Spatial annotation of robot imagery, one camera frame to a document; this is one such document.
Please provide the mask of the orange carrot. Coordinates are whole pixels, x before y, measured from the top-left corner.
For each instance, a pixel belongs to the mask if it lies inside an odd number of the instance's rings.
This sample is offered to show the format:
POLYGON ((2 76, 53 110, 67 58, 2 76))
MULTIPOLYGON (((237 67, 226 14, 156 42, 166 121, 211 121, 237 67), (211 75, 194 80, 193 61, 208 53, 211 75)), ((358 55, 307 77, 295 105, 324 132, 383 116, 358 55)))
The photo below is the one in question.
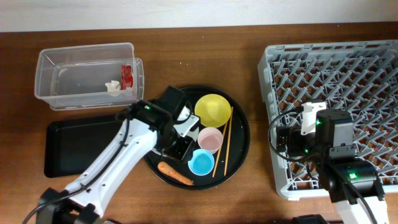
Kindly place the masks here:
POLYGON ((192 180, 190 180, 189 178, 187 178, 184 175, 177 172, 173 167, 171 167, 164 161, 159 162, 157 165, 157 168, 161 173, 179 181, 180 183, 182 183, 184 185, 188 185, 188 186, 194 185, 192 180))

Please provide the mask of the blue cup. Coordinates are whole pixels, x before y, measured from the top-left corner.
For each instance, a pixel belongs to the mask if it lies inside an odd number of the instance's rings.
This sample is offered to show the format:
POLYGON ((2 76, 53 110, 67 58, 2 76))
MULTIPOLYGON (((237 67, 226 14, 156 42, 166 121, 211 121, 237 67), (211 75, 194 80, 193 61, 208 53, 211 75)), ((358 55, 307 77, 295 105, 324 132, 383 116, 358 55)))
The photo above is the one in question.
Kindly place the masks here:
POLYGON ((215 165, 215 159, 206 149, 197 149, 193 152, 192 158, 188 161, 190 171, 199 176, 209 174, 215 165))

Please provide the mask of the pink cup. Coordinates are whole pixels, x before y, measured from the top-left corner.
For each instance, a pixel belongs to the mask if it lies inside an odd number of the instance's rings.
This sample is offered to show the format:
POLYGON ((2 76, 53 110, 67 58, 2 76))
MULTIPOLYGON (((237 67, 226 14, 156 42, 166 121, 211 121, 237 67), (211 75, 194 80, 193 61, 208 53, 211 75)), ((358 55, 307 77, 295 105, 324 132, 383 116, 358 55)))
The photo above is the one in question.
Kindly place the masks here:
POLYGON ((204 128, 199 132, 197 142, 202 149, 215 154, 223 143, 223 134, 217 128, 204 128))

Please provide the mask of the wooden chopstick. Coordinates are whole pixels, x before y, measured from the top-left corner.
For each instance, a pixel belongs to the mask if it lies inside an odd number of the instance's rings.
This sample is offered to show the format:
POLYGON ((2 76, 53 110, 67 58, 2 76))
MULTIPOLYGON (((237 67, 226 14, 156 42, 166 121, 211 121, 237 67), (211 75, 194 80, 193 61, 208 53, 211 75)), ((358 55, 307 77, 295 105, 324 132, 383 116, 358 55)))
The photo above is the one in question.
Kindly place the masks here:
POLYGON ((226 176, 228 170, 228 161, 229 161, 229 148, 230 148, 230 141, 231 141, 231 130, 232 130, 232 122, 233 122, 233 106, 231 107, 231 114, 229 117, 228 123, 228 138, 227 138, 227 147, 226 147, 226 156, 225 156, 225 164, 224 164, 224 176, 226 176))
POLYGON ((223 132, 222 132, 221 146, 218 148, 218 151, 217 151, 217 156, 216 156, 215 166, 214 166, 213 173, 212 173, 212 178, 214 178, 214 177, 215 177, 215 174, 216 174, 216 170, 217 170, 217 166, 218 166, 218 161, 219 161, 219 159, 220 159, 220 154, 221 154, 221 148, 222 148, 222 145, 223 145, 223 140, 224 140, 224 136, 225 136, 226 128, 227 128, 227 127, 228 127, 228 124, 226 123, 226 124, 224 125, 223 132))

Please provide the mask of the yellow bowl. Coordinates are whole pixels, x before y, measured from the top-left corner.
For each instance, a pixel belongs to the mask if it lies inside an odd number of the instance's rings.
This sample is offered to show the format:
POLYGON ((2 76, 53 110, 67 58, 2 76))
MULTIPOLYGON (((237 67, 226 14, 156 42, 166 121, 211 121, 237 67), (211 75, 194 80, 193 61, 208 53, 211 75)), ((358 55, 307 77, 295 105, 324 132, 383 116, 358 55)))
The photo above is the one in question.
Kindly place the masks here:
POLYGON ((231 105, 221 95, 207 94, 196 102, 195 115, 204 127, 219 128, 229 120, 231 105))

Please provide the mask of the white tissue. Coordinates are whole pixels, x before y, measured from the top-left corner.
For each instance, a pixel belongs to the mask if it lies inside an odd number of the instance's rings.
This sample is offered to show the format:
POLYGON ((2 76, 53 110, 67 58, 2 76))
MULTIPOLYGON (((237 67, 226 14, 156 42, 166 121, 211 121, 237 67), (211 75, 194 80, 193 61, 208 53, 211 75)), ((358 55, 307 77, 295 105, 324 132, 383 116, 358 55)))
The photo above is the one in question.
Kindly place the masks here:
POLYGON ((108 95, 110 96, 119 96, 121 90, 121 84, 119 81, 111 80, 110 82, 105 83, 107 88, 108 95))

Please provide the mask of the red snack wrapper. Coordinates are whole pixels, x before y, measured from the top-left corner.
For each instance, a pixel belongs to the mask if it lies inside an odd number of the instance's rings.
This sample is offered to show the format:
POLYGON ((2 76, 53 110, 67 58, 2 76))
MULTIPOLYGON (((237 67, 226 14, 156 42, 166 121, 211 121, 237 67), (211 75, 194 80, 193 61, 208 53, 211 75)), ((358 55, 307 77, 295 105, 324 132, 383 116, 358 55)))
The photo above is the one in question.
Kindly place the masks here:
POLYGON ((130 65, 121 65, 121 90, 132 88, 134 84, 132 67, 130 65))

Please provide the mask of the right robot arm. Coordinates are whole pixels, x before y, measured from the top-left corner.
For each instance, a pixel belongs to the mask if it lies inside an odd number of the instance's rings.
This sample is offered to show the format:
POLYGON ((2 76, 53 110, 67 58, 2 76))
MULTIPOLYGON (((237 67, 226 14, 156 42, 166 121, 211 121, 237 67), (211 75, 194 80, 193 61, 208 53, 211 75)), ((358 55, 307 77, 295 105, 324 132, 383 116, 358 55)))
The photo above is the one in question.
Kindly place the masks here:
POLYGON ((279 147, 289 145, 289 128, 276 126, 281 115, 269 125, 269 132, 282 131, 271 150, 288 162, 312 163, 321 186, 344 223, 389 223, 385 192, 376 168, 357 157, 353 140, 353 120, 347 111, 325 109, 314 115, 315 134, 311 140, 299 139, 299 157, 287 157, 279 147))

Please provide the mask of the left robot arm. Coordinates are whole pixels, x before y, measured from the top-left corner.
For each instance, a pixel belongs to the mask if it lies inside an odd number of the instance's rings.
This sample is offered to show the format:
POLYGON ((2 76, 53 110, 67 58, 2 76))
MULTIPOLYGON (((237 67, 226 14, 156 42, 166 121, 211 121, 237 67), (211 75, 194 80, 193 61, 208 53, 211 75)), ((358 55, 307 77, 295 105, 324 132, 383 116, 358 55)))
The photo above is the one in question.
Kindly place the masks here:
POLYGON ((47 189, 25 217, 27 223, 102 223, 112 196, 149 152, 186 163, 192 157, 200 118, 186 94, 169 86, 157 100, 140 100, 116 114, 121 127, 94 162, 61 192, 47 189))

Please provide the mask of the grey dishwasher rack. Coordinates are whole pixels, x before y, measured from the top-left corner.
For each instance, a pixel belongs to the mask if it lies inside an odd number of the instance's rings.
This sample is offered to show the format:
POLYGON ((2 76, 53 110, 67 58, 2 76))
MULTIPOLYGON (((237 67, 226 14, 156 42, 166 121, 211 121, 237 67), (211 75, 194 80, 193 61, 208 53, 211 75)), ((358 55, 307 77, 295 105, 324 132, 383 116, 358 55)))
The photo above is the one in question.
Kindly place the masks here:
POLYGON ((290 110, 309 100, 345 110, 354 122, 358 157, 397 192, 397 41, 268 46, 257 66, 269 120, 298 128, 290 110))

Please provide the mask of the round black tray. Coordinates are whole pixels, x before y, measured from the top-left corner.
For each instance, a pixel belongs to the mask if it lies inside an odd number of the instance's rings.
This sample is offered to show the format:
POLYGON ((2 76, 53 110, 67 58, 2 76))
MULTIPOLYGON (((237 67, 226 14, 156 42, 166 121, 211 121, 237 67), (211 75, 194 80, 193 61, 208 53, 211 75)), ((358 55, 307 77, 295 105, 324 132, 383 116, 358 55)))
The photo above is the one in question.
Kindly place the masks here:
POLYGON ((223 147, 221 148, 220 159, 218 161, 218 166, 214 178, 212 178, 212 172, 204 176, 195 175, 188 168, 188 164, 177 162, 168 157, 161 157, 160 155, 152 151, 146 154, 144 160, 158 178, 162 179, 164 182, 170 185, 173 185, 174 187, 187 189, 187 190, 210 189, 230 179, 242 166, 248 154, 250 146, 249 124, 246 115, 244 114, 239 104, 236 101, 234 101, 234 99, 230 97, 227 93, 205 85, 189 85, 182 87, 181 90, 186 94, 186 96, 193 105, 195 105, 196 102, 201 97, 207 94, 217 94, 225 97, 227 101, 230 103, 230 105, 233 106, 234 108, 233 122, 232 122, 231 141, 229 148, 228 170, 226 176, 224 176, 224 164, 226 156, 228 129, 226 130, 226 134, 224 137, 224 144, 223 147), (161 173, 157 168, 157 165, 160 161, 166 162, 168 165, 173 167, 177 172, 192 180, 194 185, 193 186, 184 185, 179 181, 161 173))

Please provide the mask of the clear plastic bin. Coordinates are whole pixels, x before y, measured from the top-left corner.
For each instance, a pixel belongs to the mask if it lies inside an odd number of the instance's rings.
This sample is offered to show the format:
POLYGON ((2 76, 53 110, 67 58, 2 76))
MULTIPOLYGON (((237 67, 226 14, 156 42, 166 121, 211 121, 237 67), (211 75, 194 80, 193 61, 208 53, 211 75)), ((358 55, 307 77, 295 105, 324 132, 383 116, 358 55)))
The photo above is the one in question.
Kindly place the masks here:
POLYGON ((130 105, 144 97, 143 62, 129 43, 45 49, 39 53, 34 95, 55 111, 130 105), (132 88, 108 95, 105 83, 121 84, 121 65, 132 67, 132 88))

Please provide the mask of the black rectangular tray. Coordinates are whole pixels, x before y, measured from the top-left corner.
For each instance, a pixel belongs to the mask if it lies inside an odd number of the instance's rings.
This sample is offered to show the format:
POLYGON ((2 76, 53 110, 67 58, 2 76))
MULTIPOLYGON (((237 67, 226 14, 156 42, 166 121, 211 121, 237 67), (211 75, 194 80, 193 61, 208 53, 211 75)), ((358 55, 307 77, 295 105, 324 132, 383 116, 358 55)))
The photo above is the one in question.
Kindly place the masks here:
POLYGON ((82 174, 122 126, 115 115, 55 121, 47 126, 44 174, 48 178, 82 174))

